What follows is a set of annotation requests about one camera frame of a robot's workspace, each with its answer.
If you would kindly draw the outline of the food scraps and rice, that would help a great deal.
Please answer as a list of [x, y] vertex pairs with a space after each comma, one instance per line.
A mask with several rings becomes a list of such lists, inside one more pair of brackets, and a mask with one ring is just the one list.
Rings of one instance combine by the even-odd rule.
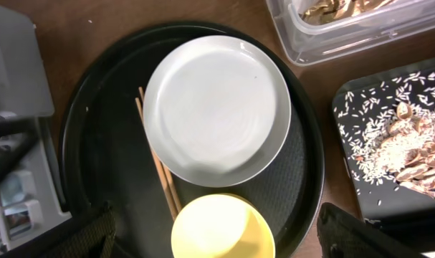
[[354, 181], [435, 200], [435, 69], [346, 90], [332, 108]]

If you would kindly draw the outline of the foil paper wrapper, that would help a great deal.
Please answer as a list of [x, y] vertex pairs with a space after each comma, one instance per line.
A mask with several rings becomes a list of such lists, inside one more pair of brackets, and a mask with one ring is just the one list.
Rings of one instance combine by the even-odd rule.
[[323, 25], [380, 9], [394, 2], [394, 0], [316, 0], [303, 4], [298, 9], [298, 13], [308, 24]]

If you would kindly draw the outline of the grey round plate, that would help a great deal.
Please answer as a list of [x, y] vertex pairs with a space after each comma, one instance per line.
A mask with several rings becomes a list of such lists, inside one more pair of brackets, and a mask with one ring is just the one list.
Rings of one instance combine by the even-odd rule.
[[254, 44], [213, 35], [169, 53], [144, 93], [145, 134], [158, 158], [189, 183], [223, 188], [261, 173], [291, 122], [287, 82]]

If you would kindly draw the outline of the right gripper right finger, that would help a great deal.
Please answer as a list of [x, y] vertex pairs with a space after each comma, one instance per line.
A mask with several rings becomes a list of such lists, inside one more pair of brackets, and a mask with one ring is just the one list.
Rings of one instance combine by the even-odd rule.
[[322, 258], [425, 258], [332, 203], [320, 207], [317, 235]]

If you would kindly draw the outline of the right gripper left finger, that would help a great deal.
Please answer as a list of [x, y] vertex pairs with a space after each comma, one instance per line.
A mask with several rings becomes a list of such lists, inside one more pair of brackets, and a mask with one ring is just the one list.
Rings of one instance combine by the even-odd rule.
[[110, 257], [115, 232], [113, 209], [104, 204], [72, 217], [1, 257]]

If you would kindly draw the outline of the yellow bowl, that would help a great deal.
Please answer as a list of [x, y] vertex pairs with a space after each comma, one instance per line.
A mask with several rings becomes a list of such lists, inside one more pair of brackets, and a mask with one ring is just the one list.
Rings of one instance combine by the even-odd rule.
[[264, 217], [247, 200], [210, 194], [187, 204], [171, 231], [175, 258], [274, 258], [276, 247]]

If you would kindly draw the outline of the wooden chopstick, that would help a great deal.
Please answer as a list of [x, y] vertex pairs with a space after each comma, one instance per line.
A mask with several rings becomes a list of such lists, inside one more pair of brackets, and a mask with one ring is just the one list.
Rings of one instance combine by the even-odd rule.
[[163, 171], [163, 166], [162, 166], [160, 160], [158, 159], [157, 155], [155, 154], [155, 151], [152, 149], [152, 147], [149, 146], [149, 148], [150, 148], [150, 152], [151, 152], [151, 155], [153, 157], [153, 161], [155, 163], [157, 174], [158, 174], [159, 180], [161, 182], [161, 186], [162, 186], [162, 189], [163, 189], [163, 192], [164, 192], [167, 204], [168, 204], [168, 208], [170, 210], [172, 219], [175, 220], [177, 215], [178, 215], [178, 211], [176, 208], [176, 204], [173, 200], [172, 193], [168, 187], [168, 182], [167, 182], [166, 176], [165, 176], [164, 171]]
[[172, 193], [173, 200], [174, 200], [174, 202], [176, 204], [176, 208], [177, 208], [177, 211], [178, 211], [178, 214], [179, 214], [179, 212], [182, 209], [182, 205], [181, 205], [181, 201], [180, 201], [180, 199], [178, 197], [178, 194], [177, 194], [177, 191], [176, 191], [176, 187], [175, 187], [174, 182], [173, 182], [173, 177], [171, 175], [171, 172], [170, 172], [169, 168], [162, 161], [161, 161], [161, 164], [163, 166], [163, 171], [164, 171], [164, 174], [165, 174], [167, 182], [168, 182], [168, 187], [169, 187], [169, 189], [170, 189], [170, 191]]

